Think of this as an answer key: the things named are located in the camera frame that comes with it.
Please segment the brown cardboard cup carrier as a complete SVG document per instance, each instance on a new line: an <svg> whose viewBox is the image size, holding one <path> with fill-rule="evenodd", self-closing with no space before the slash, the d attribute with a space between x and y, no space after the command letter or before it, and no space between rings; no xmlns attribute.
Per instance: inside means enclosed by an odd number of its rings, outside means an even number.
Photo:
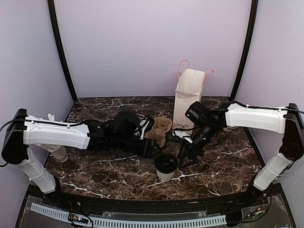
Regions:
<svg viewBox="0 0 304 228"><path fill-rule="evenodd" d="M172 128L172 120L166 117L156 117L152 129L145 134L145 138L155 140L162 148L165 145L166 133Z"/></svg>

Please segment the white paper takeout bag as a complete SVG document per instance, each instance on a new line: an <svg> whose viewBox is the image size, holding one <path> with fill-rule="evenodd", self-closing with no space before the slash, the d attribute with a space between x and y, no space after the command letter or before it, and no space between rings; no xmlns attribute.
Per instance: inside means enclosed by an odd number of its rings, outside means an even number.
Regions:
<svg viewBox="0 0 304 228"><path fill-rule="evenodd" d="M188 60L182 60L177 69L178 82L175 89L175 103L173 111L172 129L194 128L194 123L189 120L185 113L194 102L201 101L202 91L208 76L214 74L214 70L203 72L190 69Z"/></svg>

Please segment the single white paper cup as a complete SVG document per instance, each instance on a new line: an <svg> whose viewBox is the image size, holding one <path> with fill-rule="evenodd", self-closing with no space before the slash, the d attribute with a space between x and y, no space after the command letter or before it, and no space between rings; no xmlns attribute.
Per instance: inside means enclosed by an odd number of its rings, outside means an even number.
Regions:
<svg viewBox="0 0 304 228"><path fill-rule="evenodd" d="M157 175L163 182L168 182L176 171L176 167L157 167Z"/></svg>

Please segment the stack of white paper cups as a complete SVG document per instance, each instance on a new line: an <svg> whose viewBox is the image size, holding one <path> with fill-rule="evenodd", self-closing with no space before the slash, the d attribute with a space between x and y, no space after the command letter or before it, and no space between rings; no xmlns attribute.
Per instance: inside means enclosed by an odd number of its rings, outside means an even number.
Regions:
<svg viewBox="0 0 304 228"><path fill-rule="evenodd" d="M233 127L225 127L225 128L223 128L223 131L231 132L233 129L234 129Z"/></svg>

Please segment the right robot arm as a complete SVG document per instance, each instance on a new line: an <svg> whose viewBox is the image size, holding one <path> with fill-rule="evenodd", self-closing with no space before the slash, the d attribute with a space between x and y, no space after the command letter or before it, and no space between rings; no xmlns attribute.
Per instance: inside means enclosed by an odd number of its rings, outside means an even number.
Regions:
<svg viewBox="0 0 304 228"><path fill-rule="evenodd" d="M282 107L260 107L234 102L220 102L212 109L200 102L194 102L185 116L195 124L195 134L190 136L187 129L173 130L173 135L187 142L181 158L190 162L180 167L198 163L197 156L220 130L228 127L245 127L267 130L282 134L282 144L265 167L255 176L249 191L242 196L247 206L253 206L261 198L261 192L292 164L304 155L304 123L302 111L296 104Z"/></svg>

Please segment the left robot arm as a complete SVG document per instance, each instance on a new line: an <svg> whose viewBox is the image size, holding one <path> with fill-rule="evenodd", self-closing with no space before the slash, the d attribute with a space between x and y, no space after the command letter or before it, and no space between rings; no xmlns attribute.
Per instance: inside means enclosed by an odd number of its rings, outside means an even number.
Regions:
<svg viewBox="0 0 304 228"><path fill-rule="evenodd" d="M153 158L162 152L154 139L145 137L154 123L148 115L141 120L130 112L119 112L114 119L105 122L93 119L79 123L57 122L30 116L26 109L19 109L14 118L4 124L7 129L1 155L7 164L19 167L30 181L48 194L55 206L63 207L67 196L61 192L59 180L36 159L31 145L44 148L61 162L67 159L66 147L97 152L119 149Z"/></svg>

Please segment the cup holding wrapped straws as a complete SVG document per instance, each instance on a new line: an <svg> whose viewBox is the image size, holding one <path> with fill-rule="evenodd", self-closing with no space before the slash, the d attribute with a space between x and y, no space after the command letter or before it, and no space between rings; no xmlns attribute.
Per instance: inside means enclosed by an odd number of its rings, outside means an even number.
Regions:
<svg viewBox="0 0 304 228"><path fill-rule="evenodd" d="M46 145L46 147L47 151L49 151L59 162L65 162L68 159L68 154L64 146Z"/></svg>

